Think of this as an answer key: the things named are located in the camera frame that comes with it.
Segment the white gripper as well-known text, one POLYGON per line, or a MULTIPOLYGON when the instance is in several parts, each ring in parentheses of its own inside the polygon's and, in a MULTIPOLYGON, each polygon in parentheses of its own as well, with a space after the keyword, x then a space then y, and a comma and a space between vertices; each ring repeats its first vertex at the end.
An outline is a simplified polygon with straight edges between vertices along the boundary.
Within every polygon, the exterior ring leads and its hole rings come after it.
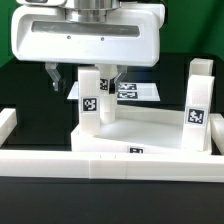
MULTIPOLYGON (((12 52, 24 61, 117 65, 109 82, 115 94, 126 66, 152 67, 159 60, 164 19, 163 4, 112 2, 92 9, 72 2, 22 2, 12 16, 12 52)), ((64 91, 57 63, 46 63, 45 70, 54 90, 64 91)))

